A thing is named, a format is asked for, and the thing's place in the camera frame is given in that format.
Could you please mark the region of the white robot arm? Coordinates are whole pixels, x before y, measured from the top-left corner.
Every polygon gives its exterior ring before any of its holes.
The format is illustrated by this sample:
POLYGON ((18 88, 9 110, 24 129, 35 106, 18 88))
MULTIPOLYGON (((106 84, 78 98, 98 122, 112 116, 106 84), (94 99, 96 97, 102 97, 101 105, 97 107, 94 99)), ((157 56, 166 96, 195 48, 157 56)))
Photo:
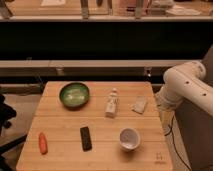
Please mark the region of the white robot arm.
POLYGON ((203 82, 206 68, 199 61, 186 62, 166 70, 164 84, 155 94, 163 110, 175 110, 188 99, 213 116, 213 87, 203 82))

